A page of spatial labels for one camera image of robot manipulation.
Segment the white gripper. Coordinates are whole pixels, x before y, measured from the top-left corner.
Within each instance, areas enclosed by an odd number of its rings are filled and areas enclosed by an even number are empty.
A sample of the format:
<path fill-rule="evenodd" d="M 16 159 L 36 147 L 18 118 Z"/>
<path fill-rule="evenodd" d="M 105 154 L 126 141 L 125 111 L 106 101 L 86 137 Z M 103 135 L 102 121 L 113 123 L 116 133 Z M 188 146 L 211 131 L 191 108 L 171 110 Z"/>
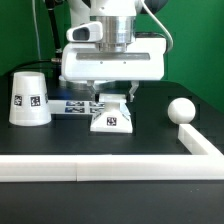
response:
<path fill-rule="evenodd" d="M 131 81 L 133 102 L 140 80 L 164 76 L 165 50 L 164 38 L 137 38 L 124 53 L 100 52 L 96 43 L 69 43 L 63 51 L 61 74 L 68 81 L 87 81 L 93 101 L 97 96 L 94 81 Z"/>

